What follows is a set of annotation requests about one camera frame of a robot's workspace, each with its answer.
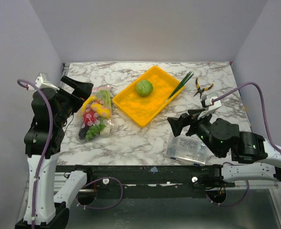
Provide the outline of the green lettuce leaf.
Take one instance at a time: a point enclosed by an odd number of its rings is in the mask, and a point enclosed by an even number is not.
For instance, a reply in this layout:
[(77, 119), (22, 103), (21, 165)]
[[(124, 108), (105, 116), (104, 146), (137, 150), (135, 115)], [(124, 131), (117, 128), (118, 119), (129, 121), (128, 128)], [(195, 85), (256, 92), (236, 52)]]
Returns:
[(105, 125), (103, 123), (100, 123), (99, 125), (92, 125), (88, 128), (85, 134), (85, 140), (92, 140), (105, 128)]

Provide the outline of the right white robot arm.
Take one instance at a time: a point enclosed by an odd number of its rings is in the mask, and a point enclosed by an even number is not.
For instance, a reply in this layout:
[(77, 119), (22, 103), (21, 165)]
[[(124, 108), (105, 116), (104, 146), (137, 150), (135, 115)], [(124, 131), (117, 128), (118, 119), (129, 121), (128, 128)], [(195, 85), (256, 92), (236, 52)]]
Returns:
[(189, 110), (180, 117), (169, 117), (172, 133), (179, 136), (184, 127), (189, 127), (187, 136), (197, 135), (218, 158), (231, 154), (235, 165), (219, 166), (219, 171), (208, 173), (207, 181), (213, 187), (223, 182), (240, 180), (269, 180), (281, 183), (281, 154), (264, 137), (240, 131), (237, 124), (222, 118), (211, 122), (211, 115), (200, 118), (201, 110)]

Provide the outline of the red tomato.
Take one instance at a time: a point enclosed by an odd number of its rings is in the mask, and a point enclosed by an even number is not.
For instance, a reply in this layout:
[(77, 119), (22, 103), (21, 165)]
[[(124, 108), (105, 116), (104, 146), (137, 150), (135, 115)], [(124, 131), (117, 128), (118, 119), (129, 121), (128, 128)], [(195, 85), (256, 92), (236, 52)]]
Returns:
[(83, 121), (86, 126), (95, 125), (98, 121), (99, 115), (94, 110), (87, 108), (83, 113)]

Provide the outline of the celery stalk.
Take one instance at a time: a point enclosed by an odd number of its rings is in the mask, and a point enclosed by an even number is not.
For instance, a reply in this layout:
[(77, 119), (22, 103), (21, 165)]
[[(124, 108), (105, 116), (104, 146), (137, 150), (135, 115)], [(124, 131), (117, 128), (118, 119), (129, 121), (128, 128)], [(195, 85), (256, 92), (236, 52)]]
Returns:
[(96, 92), (96, 97), (103, 101), (103, 105), (108, 108), (112, 109), (112, 102), (111, 102), (111, 95), (109, 90), (99, 90)]

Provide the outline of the clear zip top bag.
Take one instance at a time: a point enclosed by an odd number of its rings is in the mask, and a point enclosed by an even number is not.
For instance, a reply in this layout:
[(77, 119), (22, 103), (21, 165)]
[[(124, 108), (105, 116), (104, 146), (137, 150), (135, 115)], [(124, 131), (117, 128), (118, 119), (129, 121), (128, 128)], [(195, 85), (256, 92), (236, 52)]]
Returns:
[(80, 129), (78, 138), (90, 141), (98, 136), (107, 137), (114, 126), (112, 121), (111, 86), (94, 88), (78, 111)]

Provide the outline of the yellow banana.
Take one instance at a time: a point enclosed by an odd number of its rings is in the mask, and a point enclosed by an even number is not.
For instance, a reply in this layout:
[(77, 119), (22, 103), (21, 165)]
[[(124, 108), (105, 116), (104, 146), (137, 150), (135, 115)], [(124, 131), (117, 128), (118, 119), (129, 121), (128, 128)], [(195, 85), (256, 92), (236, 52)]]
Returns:
[(84, 113), (87, 106), (90, 105), (90, 103), (97, 101), (97, 97), (95, 95), (91, 95), (87, 100), (84, 101), (82, 107), (81, 107), (81, 113)]

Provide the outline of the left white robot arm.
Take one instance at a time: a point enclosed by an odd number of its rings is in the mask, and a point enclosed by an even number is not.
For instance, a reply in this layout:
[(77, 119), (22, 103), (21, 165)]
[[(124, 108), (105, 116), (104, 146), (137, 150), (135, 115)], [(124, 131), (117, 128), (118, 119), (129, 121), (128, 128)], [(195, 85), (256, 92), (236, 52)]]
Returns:
[(85, 166), (77, 166), (60, 191), (54, 192), (57, 162), (64, 138), (63, 127), (92, 93), (94, 85), (63, 76), (61, 81), (73, 88), (69, 93), (52, 83), (32, 83), (18, 79), (21, 87), (31, 90), (34, 117), (24, 137), (29, 166), (28, 202), (17, 229), (64, 229), (70, 206), (81, 188), (93, 184), (93, 176)]

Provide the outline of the purple eggplant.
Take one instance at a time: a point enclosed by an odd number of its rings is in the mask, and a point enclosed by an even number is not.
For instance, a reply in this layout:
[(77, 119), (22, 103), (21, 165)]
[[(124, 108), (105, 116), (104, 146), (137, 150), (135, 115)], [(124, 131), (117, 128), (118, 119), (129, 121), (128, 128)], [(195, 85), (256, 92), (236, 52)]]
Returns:
[(81, 128), (79, 133), (78, 133), (78, 137), (80, 140), (85, 140), (88, 139), (87, 137), (87, 131), (88, 131), (89, 127), (85, 126), (84, 128)]

